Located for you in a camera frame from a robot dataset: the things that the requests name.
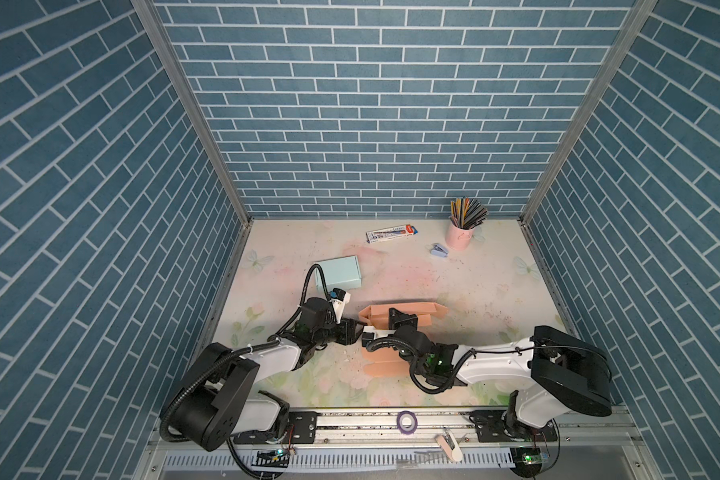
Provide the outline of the pink paper box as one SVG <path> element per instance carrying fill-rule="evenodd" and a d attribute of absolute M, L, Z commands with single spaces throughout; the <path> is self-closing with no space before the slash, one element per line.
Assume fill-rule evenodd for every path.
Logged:
<path fill-rule="evenodd" d="M 376 304 L 362 309 L 359 320 L 366 324 L 362 356 L 370 361 L 364 372 L 373 378 L 408 376 L 411 352 L 406 347 L 423 345 L 424 329 L 447 313 L 447 307 L 435 302 Z"/>

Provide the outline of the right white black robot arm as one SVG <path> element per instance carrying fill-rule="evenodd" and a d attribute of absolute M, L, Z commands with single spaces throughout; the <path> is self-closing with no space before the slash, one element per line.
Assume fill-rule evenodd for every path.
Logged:
<path fill-rule="evenodd" d="M 493 346 L 436 343 L 405 314 L 389 330 L 366 326 L 362 346 L 370 353 L 396 351 L 414 385 L 429 395 L 483 382 L 508 383 L 500 432 L 515 440 L 542 431 L 569 411 L 591 417 L 612 414 L 606 354 L 551 326 L 523 340 Z"/>

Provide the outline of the light blue paper box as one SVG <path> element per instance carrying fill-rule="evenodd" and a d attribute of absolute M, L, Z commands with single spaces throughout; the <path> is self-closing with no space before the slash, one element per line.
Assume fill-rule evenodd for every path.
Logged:
<path fill-rule="evenodd" d="M 359 289 L 362 286 L 362 274 L 357 256 L 346 256 L 319 261 L 327 289 L 339 288 L 344 291 Z"/>

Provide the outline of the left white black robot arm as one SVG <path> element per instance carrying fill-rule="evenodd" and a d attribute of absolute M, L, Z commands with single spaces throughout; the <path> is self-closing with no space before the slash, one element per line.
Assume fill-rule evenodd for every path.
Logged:
<path fill-rule="evenodd" d="M 160 437 L 191 441 L 207 451 L 246 432 L 266 442 L 281 439 L 290 405 L 268 392 L 252 395 L 254 384 L 303 367 L 331 343 L 355 343 L 364 324 L 342 317 L 350 298 L 334 289 L 326 299 L 302 301 L 284 328 L 263 344 L 238 350 L 218 342 L 205 347 L 166 399 Z"/>

